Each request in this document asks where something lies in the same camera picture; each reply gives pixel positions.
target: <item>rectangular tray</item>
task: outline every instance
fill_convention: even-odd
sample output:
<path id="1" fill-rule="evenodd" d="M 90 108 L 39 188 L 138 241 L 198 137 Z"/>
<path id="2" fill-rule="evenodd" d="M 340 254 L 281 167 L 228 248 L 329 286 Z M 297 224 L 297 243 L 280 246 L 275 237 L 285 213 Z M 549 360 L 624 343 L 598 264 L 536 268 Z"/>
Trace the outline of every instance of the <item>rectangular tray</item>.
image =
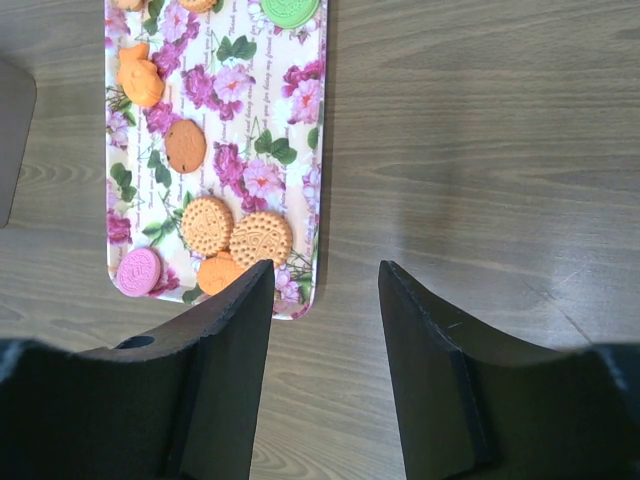
<path id="1" fill-rule="evenodd" d="M 164 263 L 152 297 L 198 304 L 202 257 L 190 253 L 181 217 L 198 196 L 221 198 L 234 220 L 255 211 L 284 215 L 293 253 L 276 270 L 274 316 L 294 319 L 315 294 L 326 72 L 327 0 L 295 30 L 275 27 L 260 0 L 219 0 L 204 14 L 176 0 L 141 12 L 105 4 L 107 262 L 112 281 L 133 248 Z M 132 105 L 115 79 L 118 51 L 150 45 L 166 88 L 151 108 Z M 176 119 L 205 132 L 196 172 L 167 164 L 163 135 Z"/>

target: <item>gray object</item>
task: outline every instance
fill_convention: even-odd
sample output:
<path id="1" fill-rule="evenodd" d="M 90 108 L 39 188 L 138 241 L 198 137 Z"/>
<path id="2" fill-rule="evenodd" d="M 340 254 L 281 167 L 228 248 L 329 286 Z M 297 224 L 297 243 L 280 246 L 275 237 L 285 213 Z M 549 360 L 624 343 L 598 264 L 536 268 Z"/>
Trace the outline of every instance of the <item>gray object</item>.
<path id="1" fill-rule="evenodd" d="M 0 228 L 9 222 L 35 103 L 33 77 L 0 62 Z"/>

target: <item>wood grain surface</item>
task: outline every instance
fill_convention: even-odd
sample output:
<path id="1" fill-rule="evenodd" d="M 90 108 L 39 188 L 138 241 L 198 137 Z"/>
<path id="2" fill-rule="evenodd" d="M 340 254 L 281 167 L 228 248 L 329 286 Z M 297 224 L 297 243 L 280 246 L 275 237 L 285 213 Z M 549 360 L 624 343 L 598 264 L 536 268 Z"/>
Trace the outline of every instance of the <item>wood grain surface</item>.
<path id="1" fill-rule="evenodd" d="M 518 337 L 638 341 L 640 15 L 613 0 L 331 0 L 319 299 L 272 329 L 252 479 L 402 479 L 382 259 Z M 4 0 L 38 102 L 0 336 L 115 345 L 184 310 L 106 272 L 102 3 Z"/>

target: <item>floral tray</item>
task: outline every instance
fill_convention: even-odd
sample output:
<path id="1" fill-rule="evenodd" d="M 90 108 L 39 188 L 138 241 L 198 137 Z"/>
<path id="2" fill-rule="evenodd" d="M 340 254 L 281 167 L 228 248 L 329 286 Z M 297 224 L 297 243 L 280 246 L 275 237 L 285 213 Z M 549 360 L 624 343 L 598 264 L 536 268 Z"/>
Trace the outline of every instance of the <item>floral tray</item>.
<path id="1" fill-rule="evenodd" d="M 327 0 L 303 27 L 283 30 L 260 0 L 219 0 L 206 14 L 176 0 L 151 0 L 141 12 L 105 4 L 107 260 L 112 280 L 130 250 L 152 247 L 164 273 L 152 297 L 197 304 L 203 260 L 181 234 L 185 207 L 201 195 L 222 198 L 234 219 L 256 211 L 284 215 L 294 232 L 276 269 L 274 315 L 298 318 L 315 292 L 325 91 Z M 145 42 L 166 84 L 151 108 L 132 105 L 115 78 L 118 51 Z M 191 119 L 204 131 L 203 167 L 180 175 L 168 166 L 163 136 Z"/>

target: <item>wooden table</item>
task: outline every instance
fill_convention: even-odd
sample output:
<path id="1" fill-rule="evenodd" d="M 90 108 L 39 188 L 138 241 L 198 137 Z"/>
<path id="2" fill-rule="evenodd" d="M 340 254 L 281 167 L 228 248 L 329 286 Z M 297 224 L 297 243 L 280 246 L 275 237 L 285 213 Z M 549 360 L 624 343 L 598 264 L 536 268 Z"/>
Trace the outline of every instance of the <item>wooden table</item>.
<path id="1" fill-rule="evenodd" d="M 252 479 L 401 479 L 376 290 L 394 259 L 553 347 L 638 340 L 640 27 L 612 0 L 331 0 L 320 298 L 272 329 Z M 38 102 L 0 336 L 114 345 L 184 307 L 105 268 L 100 2 L 5 0 Z"/>

